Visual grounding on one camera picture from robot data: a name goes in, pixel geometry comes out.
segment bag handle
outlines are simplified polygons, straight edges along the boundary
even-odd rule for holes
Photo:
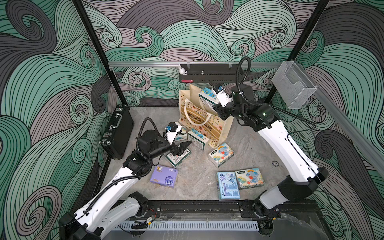
[[[194,126],[203,126],[204,124],[206,124],[209,121],[209,119],[213,115],[212,113],[207,112],[207,115],[208,115],[207,119],[203,123],[196,124],[196,123],[192,122],[192,120],[188,116],[188,113],[187,113],[187,104],[188,103],[190,103],[190,101],[186,98],[185,102],[184,102],[184,114],[185,114],[185,117],[188,119],[189,123],[194,125]]]

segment black corner post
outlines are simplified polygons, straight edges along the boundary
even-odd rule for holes
[[[81,0],[72,0],[72,2],[73,2],[74,6],[77,10],[77,13],[80,16],[81,21],[84,24],[85,29],[88,32],[88,35],[89,35],[89,37],[90,37],[90,39],[91,39],[91,41],[95,47],[97,54],[100,57],[100,60],[101,60],[103,66],[105,68],[105,71],[108,74],[109,79],[112,82],[113,87],[115,88],[115,90],[119,96],[121,103],[128,106],[127,100],[125,99],[124,94],[123,94],[123,92],[119,86],[119,82],[116,78],[116,75],[109,68],[107,56],[105,55],[103,48],[99,42],[99,39],[97,38],[96,32],[93,29],[93,26],[91,24],[91,20],[89,19],[87,12],[85,11],[85,8],[84,8],[82,1]]]
[[[299,39],[297,40],[295,46],[293,47],[292,52],[289,55],[287,61],[295,60],[296,57],[299,55],[301,48],[304,46],[305,42],[311,35],[314,27],[317,24],[317,21],[319,21],[321,14],[323,13],[324,9],[327,7],[328,2],[329,0],[320,0],[318,2],[318,4],[316,5],[316,8],[313,10],[311,17],[309,18],[307,24],[304,27],[303,32],[301,33]],[[276,87],[272,85],[272,88],[269,91],[268,96],[266,97],[264,102],[270,103],[275,93],[276,93]]]

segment paper shopping bag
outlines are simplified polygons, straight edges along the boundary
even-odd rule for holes
[[[190,99],[196,99],[197,101],[200,98],[198,96],[197,98],[193,97],[190,94],[191,92],[199,94],[200,91],[198,91],[198,89],[196,89],[196,91],[179,90],[179,122],[186,128],[194,128],[204,136],[208,137],[210,139],[209,145],[216,148],[227,138],[233,117],[222,120],[216,114],[208,113],[204,109],[197,107]]]

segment clear acrylic holder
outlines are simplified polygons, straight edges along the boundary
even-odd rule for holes
[[[272,79],[288,109],[299,109],[316,91],[304,68],[294,61],[284,61]]]

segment purple tissue pack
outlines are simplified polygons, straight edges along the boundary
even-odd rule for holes
[[[157,165],[153,170],[151,182],[166,187],[175,188],[175,182],[179,171],[175,168]]]

